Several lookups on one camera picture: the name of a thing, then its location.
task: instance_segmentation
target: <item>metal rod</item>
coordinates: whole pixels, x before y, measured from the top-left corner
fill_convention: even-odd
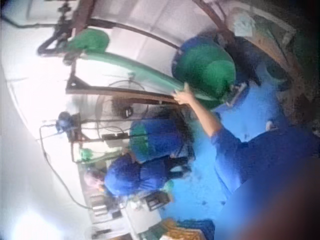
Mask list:
[[[141,29],[138,29],[133,26],[125,25],[122,23],[114,22],[114,21],[108,21],[108,20],[102,20],[102,19],[96,19],[96,18],[91,18],[88,20],[88,25],[92,27],[97,27],[97,28],[104,28],[104,29],[112,29],[112,28],[119,28],[119,29],[125,29],[137,34],[144,35],[146,37],[152,38],[154,40],[157,40],[163,44],[166,44],[174,49],[179,49],[179,46],[173,44],[172,42],[169,42],[168,40],[165,40],[159,36],[156,36],[150,32],[143,31]]]

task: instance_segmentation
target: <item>worker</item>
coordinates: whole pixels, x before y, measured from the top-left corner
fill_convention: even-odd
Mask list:
[[[186,177],[191,171],[188,162],[187,157],[164,156],[139,163],[129,151],[116,159],[106,173],[89,169],[84,181],[94,188],[104,185],[116,197],[154,192],[163,188],[168,180]],[[181,167],[181,171],[171,171],[175,167]]]
[[[279,164],[241,185],[215,222],[214,240],[306,240],[316,237],[320,158],[299,168]]]
[[[269,131],[241,142],[198,102],[187,83],[183,91],[175,91],[172,96],[179,104],[191,107],[216,148],[215,171],[226,198],[263,170],[287,161],[293,164],[319,153],[320,138],[312,132],[297,126],[275,129],[270,122]]]

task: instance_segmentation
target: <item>blue container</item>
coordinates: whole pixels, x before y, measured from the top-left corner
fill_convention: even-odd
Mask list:
[[[183,146],[183,135],[172,119],[139,120],[131,124],[130,148],[141,163],[176,153]]]

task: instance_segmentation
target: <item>green pipe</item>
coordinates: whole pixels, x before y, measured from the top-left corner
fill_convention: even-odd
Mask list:
[[[161,83],[166,87],[176,89],[179,91],[181,91],[184,88],[184,84],[176,80],[175,78],[168,76],[142,63],[131,60],[129,58],[119,56],[110,52],[97,52],[94,50],[86,50],[85,53],[86,53],[86,56],[82,56],[81,57],[82,59],[109,63],[109,64],[113,64],[113,65],[117,65],[117,66],[129,69],[133,72],[142,73],[144,76],[146,76],[151,80],[156,81],[157,83]],[[214,102],[221,103],[221,101],[208,96],[206,93],[204,93],[199,89],[195,89],[194,93],[198,99],[201,99],[205,102],[214,101]]]

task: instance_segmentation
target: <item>rusty metal pole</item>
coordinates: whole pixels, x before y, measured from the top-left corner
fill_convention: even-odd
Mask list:
[[[88,21],[91,18],[91,14],[95,8],[96,0],[80,0],[76,11],[74,11],[72,16],[72,25],[74,29],[74,35],[78,35],[84,30]],[[71,65],[71,74],[74,75],[76,72],[76,61],[73,61]]]
[[[234,33],[228,29],[226,24],[222,22],[219,15],[216,13],[216,11],[207,3],[205,3],[203,0],[192,0],[199,8],[201,8],[209,18],[215,23],[215,25],[218,27],[219,31],[221,32],[221,35],[223,38],[228,42],[228,44],[233,44],[235,42]]]

